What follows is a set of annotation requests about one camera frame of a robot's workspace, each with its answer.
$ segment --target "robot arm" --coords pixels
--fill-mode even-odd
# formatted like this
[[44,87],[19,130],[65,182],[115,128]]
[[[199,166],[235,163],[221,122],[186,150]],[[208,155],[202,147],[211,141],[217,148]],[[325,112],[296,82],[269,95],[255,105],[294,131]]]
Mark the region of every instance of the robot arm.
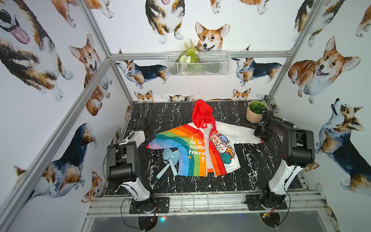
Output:
[[296,128],[293,123],[273,116],[271,111],[266,114],[271,116],[262,121],[254,135],[263,142],[269,141],[273,132],[283,136],[279,150],[281,164],[273,178],[265,185],[260,198],[261,205],[271,209],[283,204],[289,185],[304,167],[314,162],[315,152],[312,131]]

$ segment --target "jacket sleeve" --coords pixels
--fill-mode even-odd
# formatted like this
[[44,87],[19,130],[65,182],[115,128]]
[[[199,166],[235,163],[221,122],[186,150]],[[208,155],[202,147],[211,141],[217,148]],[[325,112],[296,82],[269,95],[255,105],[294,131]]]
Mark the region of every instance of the jacket sleeve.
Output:
[[234,139],[235,143],[261,143],[260,139],[254,135],[254,129],[231,125],[224,122],[216,122],[216,129],[220,133],[225,133],[229,138]]

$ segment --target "black marble surface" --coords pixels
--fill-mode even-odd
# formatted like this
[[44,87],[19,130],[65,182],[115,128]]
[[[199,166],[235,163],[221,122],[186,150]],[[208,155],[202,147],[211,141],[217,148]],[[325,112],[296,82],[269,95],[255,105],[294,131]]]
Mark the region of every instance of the black marble surface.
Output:
[[[254,128],[254,124],[246,120],[247,101],[213,101],[207,102],[213,109],[215,120]],[[151,130],[156,134],[162,131],[192,122],[192,111],[195,102],[162,102],[136,103],[128,130],[135,125],[136,112],[140,117],[152,120]],[[273,177],[278,169],[281,158],[278,148],[281,141],[278,135],[264,144],[236,144],[235,150],[241,168],[215,179],[210,173],[207,177],[174,177],[171,169],[156,179],[158,172],[166,165],[162,158],[162,150],[138,148],[141,162],[141,173],[144,180],[155,193],[186,193],[186,192],[220,192],[259,190]],[[302,188],[295,177],[291,189]],[[109,183],[106,195],[123,195],[129,192],[118,184]]]

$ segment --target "children's jacket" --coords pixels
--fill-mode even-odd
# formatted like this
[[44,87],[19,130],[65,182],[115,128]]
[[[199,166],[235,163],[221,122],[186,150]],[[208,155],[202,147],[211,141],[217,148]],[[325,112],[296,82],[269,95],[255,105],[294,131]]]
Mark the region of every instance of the children's jacket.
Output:
[[239,169],[234,144],[260,143],[254,129],[215,121],[213,109],[198,100],[193,108],[192,123],[155,135],[147,148],[177,148],[180,152],[178,175],[216,176]]

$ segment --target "wire basket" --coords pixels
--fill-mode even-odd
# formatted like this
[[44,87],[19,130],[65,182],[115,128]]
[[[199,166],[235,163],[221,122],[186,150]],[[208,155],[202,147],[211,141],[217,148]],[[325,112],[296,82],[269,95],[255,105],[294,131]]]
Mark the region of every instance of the wire basket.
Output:
[[169,76],[226,76],[231,56],[229,52],[199,52],[199,63],[179,63],[181,52],[167,52]]

